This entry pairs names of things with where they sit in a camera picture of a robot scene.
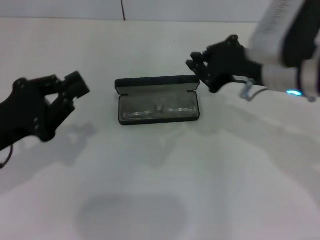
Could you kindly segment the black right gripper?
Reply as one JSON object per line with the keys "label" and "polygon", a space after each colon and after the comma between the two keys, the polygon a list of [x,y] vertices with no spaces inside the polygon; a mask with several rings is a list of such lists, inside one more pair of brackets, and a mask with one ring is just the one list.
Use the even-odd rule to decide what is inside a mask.
{"label": "black right gripper", "polygon": [[252,79],[255,85],[262,86],[262,65],[248,60],[245,50],[239,37],[230,35],[225,41],[208,46],[204,52],[192,52],[192,60],[187,60],[186,65],[211,93],[217,93],[229,83],[240,83],[235,76]]}

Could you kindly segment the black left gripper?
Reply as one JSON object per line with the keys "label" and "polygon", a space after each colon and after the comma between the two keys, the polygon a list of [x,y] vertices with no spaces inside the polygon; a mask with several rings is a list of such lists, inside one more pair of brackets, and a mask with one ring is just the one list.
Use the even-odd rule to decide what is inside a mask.
{"label": "black left gripper", "polygon": [[[56,75],[28,80],[20,78],[12,85],[10,96],[0,104],[0,149],[28,136],[48,142],[75,110],[74,98],[90,92],[78,71],[60,80]],[[50,105],[46,96],[57,95]]]}

